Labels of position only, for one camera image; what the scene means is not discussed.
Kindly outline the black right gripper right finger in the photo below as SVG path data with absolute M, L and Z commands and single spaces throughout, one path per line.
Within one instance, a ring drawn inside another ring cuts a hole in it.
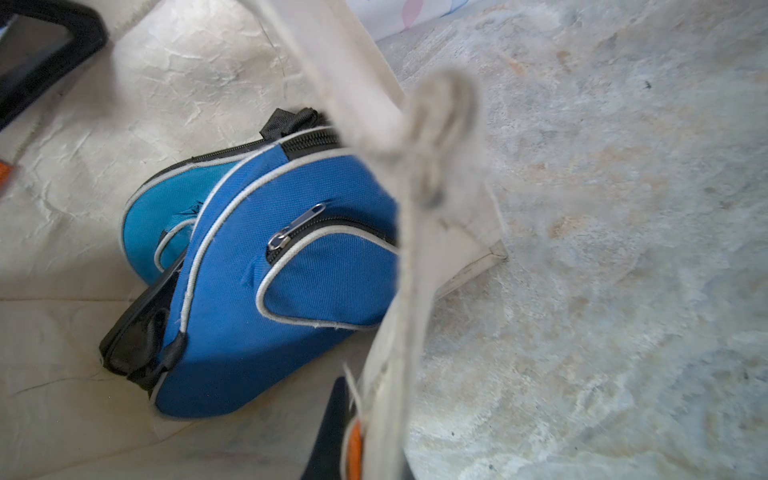
M 326 406 L 304 479 L 412 479 L 405 458 L 402 404 L 382 394 L 359 402 L 354 383 L 339 377 Z

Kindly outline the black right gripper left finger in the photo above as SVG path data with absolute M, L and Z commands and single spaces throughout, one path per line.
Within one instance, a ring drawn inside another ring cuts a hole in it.
M 74 1 L 1 3 L 1 127 L 6 128 L 50 87 L 102 50 L 102 16 Z

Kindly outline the canvas bag orange handles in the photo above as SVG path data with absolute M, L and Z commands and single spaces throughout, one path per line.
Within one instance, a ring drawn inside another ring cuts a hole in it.
M 405 479 L 434 301 L 506 254 L 469 73 L 343 1 L 170 1 L 3 132 L 5 479 Z

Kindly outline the teal paddle case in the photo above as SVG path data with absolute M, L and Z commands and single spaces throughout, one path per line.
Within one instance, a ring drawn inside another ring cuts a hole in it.
M 120 245 L 135 274 L 146 284 L 161 274 L 154 254 L 165 232 L 195 218 L 217 182 L 248 153 L 192 157 L 144 182 L 129 198 L 120 227 Z

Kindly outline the blue paddle case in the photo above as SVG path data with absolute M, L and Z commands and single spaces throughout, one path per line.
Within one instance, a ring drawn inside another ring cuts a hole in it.
M 161 237 L 160 276 L 102 339 L 103 367 L 163 415 L 234 412 L 358 331 L 396 292 L 394 199 L 312 108 L 278 109 L 195 218 Z

